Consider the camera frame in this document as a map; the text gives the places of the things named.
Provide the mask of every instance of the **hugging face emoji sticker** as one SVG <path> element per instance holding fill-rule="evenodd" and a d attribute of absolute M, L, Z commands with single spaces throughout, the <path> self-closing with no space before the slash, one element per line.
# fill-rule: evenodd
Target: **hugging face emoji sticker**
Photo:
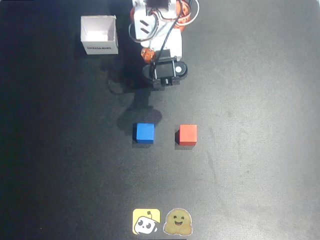
<path fill-rule="evenodd" d="M 192 234 L 191 223 L 191 216 L 187 210 L 175 208 L 166 216 L 163 231 L 169 235 L 189 236 Z"/>

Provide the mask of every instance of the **yellow sticker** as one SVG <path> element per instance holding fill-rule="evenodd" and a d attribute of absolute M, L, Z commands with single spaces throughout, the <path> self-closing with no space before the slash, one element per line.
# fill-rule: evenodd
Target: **yellow sticker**
<path fill-rule="evenodd" d="M 133 211 L 132 231 L 136 235 L 155 233 L 160 221 L 158 209 L 137 208 Z"/>
<path fill-rule="evenodd" d="M 190 213 L 183 208 L 171 210 L 166 216 L 163 231 L 169 235 L 191 235 L 193 229 Z"/>

